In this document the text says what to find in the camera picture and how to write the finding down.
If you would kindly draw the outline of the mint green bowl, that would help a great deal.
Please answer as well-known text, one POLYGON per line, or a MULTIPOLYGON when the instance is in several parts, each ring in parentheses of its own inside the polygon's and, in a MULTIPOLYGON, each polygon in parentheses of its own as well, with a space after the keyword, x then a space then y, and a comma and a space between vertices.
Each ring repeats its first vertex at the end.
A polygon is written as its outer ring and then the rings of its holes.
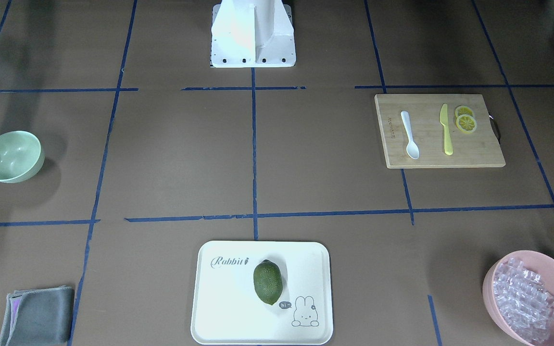
POLYGON ((0 135, 0 182, 20 183, 37 175, 45 160, 37 136, 27 131, 0 135))

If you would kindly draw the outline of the white plastic spoon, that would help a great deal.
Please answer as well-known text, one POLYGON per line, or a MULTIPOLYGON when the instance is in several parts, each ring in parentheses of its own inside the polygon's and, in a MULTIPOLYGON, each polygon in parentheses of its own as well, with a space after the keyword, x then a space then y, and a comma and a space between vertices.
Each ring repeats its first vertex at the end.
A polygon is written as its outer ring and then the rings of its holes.
POLYGON ((400 116, 407 136, 406 153, 411 159, 418 160, 420 158, 420 151, 413 137, 409 112, 401 111, 400 116))

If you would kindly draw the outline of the grey folded cloth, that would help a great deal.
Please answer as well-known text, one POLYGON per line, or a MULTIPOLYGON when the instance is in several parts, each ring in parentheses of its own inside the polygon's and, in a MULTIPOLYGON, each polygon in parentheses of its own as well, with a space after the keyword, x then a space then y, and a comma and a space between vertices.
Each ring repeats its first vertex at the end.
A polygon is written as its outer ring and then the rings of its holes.
POLYGON ((57 346, 70 339, 74 289, 69 285, 7 294, 0 346, 57 346))

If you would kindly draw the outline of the cream rabbit tray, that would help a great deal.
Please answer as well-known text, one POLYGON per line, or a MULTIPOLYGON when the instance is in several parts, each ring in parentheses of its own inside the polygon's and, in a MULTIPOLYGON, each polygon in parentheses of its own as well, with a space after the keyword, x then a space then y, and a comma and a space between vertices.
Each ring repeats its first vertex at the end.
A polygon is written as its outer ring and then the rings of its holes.
POLYGON ((209 241, 190 333, 202 345, 311 345, 334 332, 330 256, 317 242, 209 241))

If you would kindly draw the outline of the green avocado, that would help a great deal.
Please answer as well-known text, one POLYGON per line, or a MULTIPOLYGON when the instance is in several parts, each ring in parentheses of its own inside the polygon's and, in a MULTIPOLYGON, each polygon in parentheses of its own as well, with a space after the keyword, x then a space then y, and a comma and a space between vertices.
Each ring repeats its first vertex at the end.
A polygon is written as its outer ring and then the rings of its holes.
POLYGON ((283 293, 283 278, 279 266, 265 259, 253 270, 253 288, 264 304, 274 305, 283 293))

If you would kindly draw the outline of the yellow plastic knife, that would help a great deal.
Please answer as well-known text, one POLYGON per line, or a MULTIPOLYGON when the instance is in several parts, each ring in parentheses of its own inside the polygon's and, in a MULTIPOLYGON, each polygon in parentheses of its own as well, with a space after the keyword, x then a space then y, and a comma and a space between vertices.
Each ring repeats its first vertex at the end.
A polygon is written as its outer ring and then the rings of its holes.
POLYGON ((443 151, 445 155, 453 155, 453 145, 451 140, 451 134, 449 130, 449 121, 448 121, 448 104, 444 103, 440 109, 439 115, 440 124, 443 127, 443 151))

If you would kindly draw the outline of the upper lemon slice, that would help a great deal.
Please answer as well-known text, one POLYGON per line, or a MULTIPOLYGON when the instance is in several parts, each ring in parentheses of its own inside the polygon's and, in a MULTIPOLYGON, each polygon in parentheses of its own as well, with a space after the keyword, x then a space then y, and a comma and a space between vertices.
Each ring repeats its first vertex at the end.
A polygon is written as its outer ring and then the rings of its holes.
POLYGON ((476 117, 475 112, 466 105, 460 105, 459 107, 456 107, 454 113, 455 113, 455 117, 459 117, 461 115, 467 115, 467 116, 470 116, 471 118, 476 117))

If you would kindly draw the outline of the lemon slice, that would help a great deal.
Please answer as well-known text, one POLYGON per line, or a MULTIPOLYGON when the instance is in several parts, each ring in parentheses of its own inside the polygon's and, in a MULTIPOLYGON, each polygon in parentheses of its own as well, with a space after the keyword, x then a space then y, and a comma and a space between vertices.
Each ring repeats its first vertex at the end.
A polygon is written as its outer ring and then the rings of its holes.
POLYGON ((455 119, 455 125, 459 131, 472 134, 477 130, 478 122, 475 117, 468 114, 460 114, 455 119))
POLYGON ((475 112, 466 105, 460 105, 459 107, 456 107, 454 113, 455 113, 455 117, 459 117, 461 115, 467 115, 467 116, 470 116, 471 118, 476 117, 475 112))

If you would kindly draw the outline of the lower lemon slice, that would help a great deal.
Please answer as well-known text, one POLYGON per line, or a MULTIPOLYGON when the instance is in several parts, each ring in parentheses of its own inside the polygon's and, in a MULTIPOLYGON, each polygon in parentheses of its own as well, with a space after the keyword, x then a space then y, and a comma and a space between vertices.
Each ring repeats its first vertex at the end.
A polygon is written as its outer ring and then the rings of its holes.
POLYGON ((455 125, 459 131, 472 134, 477 130, 478 122, 475 117, 468 114, 460 114, 455 119, 455 125))

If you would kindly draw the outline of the bamboo cutting board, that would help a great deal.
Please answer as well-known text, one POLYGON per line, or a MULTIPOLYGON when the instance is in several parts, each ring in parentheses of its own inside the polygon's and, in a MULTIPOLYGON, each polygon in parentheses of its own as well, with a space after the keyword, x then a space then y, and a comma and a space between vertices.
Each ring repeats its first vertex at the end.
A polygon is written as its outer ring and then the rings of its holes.
POLYGON ((505 158, 491 127, 490 114, 480 94, 377 94, 375 106, 387 168, 504 167, 505 158), (443 151, 442 104, 448 104, 453 155, 443 151), (455 125, 455 108, 466 105, 475 112, 478 127, 472 134, 455 125), (406 153, 407 136, 401 111, 408 111, 413 137, 420 151, 418 160, 406 153))

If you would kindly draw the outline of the clear ice cubes pile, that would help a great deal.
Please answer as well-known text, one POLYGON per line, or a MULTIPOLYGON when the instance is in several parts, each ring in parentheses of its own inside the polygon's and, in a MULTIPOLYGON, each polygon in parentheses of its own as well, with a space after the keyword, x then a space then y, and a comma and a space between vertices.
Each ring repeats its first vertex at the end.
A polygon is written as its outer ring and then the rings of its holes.
POLYGON ((519 337, 534 345, 550 339, 554 295, 540 274, 527 269, 520 258, 509 258, 497 266, 492 291, 501 317, 519 337))

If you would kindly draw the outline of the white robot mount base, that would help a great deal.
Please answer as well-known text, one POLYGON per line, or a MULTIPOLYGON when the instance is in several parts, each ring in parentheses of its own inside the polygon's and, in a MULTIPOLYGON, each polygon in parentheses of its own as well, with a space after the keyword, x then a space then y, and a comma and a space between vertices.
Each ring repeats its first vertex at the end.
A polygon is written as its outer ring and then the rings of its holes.
POLYGON ((223 0, 213 7, 213 68, 286 68, 296 63, 292 9, 281 0, 223 0))

